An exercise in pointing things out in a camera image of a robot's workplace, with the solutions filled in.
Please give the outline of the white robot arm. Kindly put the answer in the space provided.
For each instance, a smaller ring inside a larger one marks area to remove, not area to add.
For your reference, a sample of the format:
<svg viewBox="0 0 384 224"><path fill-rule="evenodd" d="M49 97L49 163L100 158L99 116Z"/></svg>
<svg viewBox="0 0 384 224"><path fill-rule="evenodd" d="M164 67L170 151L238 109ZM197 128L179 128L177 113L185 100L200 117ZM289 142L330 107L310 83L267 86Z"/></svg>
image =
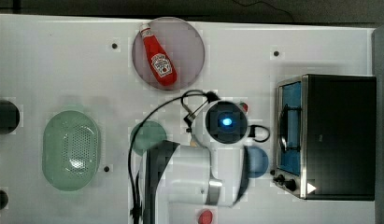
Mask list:
<svg viewBox="0 0 384 224"><path fill-rule="evenodd" d="M169 224L171 203L232 207L249 186L249 123L241 105L214 101L191 124L194 146L163 140L148 149L138 171L142 218Z"/></svg>

